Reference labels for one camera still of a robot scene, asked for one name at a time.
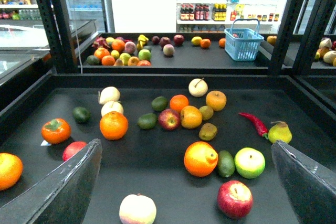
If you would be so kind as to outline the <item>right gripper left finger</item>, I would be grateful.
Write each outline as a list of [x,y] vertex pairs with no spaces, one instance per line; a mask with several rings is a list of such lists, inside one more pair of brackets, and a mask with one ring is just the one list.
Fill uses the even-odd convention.
[[1,207],[1,223],[83,223],[101,163],[93,139],[33,187]]

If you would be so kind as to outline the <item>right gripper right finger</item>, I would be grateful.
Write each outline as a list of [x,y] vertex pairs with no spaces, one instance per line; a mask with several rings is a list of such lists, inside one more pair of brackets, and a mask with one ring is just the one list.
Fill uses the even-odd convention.
[[299,223],[335,223],[335,172],[283,141],[272,160]]

